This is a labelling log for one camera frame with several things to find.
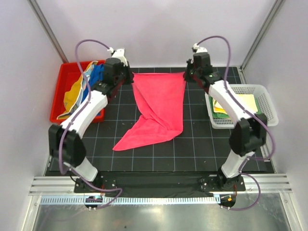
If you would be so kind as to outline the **pink towel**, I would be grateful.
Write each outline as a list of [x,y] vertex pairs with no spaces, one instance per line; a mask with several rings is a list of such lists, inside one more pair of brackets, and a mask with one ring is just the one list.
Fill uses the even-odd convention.
[[141,115],[113,150],[162,143],[180,135],[185,86],[182,72],[135,74],[132,88]]

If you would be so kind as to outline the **green towel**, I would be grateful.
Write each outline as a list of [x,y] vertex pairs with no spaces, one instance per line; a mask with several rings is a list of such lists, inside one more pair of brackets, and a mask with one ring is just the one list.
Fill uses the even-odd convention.
[[[261,109],[259,108],[259,104],[257,99],[254,97],[253,94],[237,94],[239,98],[241,98],[246,105],[253,110],[255,113],[260,114]],[[222,106],[211,96],[208,97],[210,102],[210,108],[212,112],[212,116],[214,118],[223,118],[223,119],[229,119],[229,115],[226,113],[226,111],[222,108]]]

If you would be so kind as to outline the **yellow towel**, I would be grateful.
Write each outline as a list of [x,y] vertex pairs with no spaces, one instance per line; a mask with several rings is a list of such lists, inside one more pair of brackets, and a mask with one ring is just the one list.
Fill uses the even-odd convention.
[[[258,112],[258,106],[253,94],[237,94],[237,96],[251,109],[253,112]],[[219,114],[227,114],[223,107],[212,98],[212,111]]]

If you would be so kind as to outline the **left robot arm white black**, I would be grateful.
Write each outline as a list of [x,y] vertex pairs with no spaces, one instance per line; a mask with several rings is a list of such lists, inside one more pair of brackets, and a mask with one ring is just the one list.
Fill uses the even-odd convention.
[[86,157],[82,138],[95,116],[116,96],[120,87],[133,83],[134,74],[124,56],[113,56],[102,65],[95,65],[90,75],[82,70],[81,76],[81,92],[87,95],[68,119],[50,126],[49,149],[62,174],[71,171],[95,193],[102,190],[103,180]]

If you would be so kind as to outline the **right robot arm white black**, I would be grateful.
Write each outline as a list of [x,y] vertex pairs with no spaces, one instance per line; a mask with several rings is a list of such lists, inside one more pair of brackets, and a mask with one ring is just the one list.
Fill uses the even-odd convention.
[[239,181],[245,164],[265,144],[267,117],[248,110],[221,74],[213,71],[210,55],[206,51],[193,54],[193,58],[187,61],[183,77],[188,82],[196,82],[207,97],[217,100],[234,125],[229,138],[231,150],[216,179],[219,190],[229,191]]

